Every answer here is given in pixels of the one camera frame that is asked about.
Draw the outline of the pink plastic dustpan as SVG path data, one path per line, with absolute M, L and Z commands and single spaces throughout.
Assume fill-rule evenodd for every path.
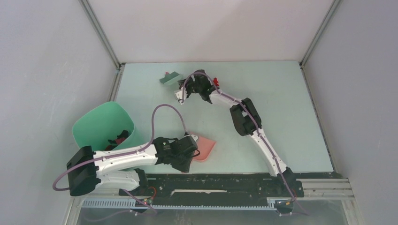
M 196 144 L 200 153 L 198 156 L 195 156 L 193 160 L 197 162 L 205 162 L 215 147 L 216 141 L 200 135 L 197 136 L 199 137 L 199 140 Z

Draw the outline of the green hand brush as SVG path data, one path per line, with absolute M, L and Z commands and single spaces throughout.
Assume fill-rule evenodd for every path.
M 172 85 L 177 83 L 183 78 L 183 75 L 178 72 L 171 72 L 169 75 L 164 75 L 163 78 L 159 79 L 160 83 L 163 85 Z

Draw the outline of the black paper scrap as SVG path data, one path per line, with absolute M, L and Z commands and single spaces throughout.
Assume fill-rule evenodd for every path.
M 125 137 L 126 139 L 129 137 L 129 132 L 127 130 L 123 130 L 117 137 L 117 138 L 121 138 L 121 137 Z

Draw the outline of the magenta paper scrap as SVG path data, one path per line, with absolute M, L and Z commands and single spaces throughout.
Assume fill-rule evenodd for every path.
M 120 144 L 123 143 L 125 140 L 126 140 L 125 137 L 117 138 L 117 139 L 115 139 L 115 143 L 116 143 L 116 145 L 120 145 Z

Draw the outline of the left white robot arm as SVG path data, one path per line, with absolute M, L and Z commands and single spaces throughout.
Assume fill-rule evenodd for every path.
M 67 163 L 69 194 L 82 196 L 110 188 L 143 195 L 148 191 L 148 182 L 139 166 L 165 164 L 187 173 L 193 157 L 200 153 L 198 141 L 197 135 L 186 135 L 182 139 L 158 137 L 152 143 L 121 150 L 82 147 Z

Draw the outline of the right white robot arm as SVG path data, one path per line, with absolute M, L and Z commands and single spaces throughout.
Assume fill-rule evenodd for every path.
M 277 178 L 273 183 L 274 192 L 279 196 L 285 196 L 291 191 L 296 176 L 266 137 L 260 115 L 250 98 L 240 99 L 226 94 L 204 70 L 197 70 L 187 78 L 179 80 L 178 85 L 179 90 L 175 92 L 175 98 L 181 105 L 190 95 L 199 94 L 202 100 L 210 104 L 227 106 L 237 133 L 250 137 L 258 145 L 265 157 L 269 174 Z

